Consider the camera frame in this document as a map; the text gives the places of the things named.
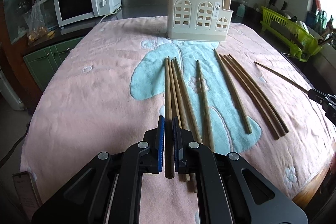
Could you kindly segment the white microwave oven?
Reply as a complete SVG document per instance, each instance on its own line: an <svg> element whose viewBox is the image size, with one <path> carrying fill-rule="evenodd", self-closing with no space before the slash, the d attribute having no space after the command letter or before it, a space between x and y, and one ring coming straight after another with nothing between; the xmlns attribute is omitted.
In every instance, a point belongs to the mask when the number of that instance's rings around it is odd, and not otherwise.
<svg viewBox="0 0 336 224"><path fill-rule="evenodd" d="M121 0L54 0L60 27L99 16L106 16L121 7Z"/></svg>

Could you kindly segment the hand soap pump bottle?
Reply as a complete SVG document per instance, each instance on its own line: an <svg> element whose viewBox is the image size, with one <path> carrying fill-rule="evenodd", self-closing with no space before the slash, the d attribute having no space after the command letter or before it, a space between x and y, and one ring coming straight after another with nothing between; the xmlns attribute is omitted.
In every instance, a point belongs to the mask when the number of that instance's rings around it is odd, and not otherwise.
<svg viewBox="0 0 336 224"><path fill-rule="evenodd" d="M244 17L245 14L245 6L246 6L246 1L241 1L240 5L238 6L236 15L240 18Z"/></svg>

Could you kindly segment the cream plastic utensil holder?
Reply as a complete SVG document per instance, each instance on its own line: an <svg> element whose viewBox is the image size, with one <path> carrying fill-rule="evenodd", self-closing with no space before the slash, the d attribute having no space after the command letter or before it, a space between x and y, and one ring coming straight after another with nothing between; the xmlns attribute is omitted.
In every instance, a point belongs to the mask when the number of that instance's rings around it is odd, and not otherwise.
<svg viewBox="0 0 336 224"><path fill-rule="evenodd" d="M224 42L232 14L231 0L168 0L167 38Z"/></svg>

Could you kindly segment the clear plastic bag with food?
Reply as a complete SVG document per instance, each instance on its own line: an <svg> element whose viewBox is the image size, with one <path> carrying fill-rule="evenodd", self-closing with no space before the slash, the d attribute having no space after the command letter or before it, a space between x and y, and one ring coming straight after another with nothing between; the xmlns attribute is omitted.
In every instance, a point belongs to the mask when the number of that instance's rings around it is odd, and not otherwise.
<svg viewBox="0 0 336 224"><path fill-rule="evenodd" d="M54 0L36 0L24 19L28 26L27 38L32 44L58 25Z"/></svg>

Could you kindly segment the green lower cabinet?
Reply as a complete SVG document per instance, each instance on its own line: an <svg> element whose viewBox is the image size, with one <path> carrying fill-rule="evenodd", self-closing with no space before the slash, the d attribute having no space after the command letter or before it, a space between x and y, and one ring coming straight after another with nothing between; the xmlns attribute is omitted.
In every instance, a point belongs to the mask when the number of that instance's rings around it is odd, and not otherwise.
<svg viewBox="0 0 336 224"><path fill-rule="evenodd" d="M70 51L78 45L82 38L71 39L45 47L23 57L29 72L42 92L46 89Z"/></svg>

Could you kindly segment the lime green dish rack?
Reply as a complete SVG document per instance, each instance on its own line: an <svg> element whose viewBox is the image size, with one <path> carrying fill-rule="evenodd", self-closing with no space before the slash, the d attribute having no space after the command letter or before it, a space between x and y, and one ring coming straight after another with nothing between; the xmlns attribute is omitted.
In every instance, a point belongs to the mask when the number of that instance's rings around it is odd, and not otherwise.
<svg viewBox="0 0 336 224"><path fill-rule="evenodd" d="M322 50L318 40L303 27L271 9L264 6L261 9L261 32L267 30L281 40L289 48L292 57L307 62Z"/></svg>

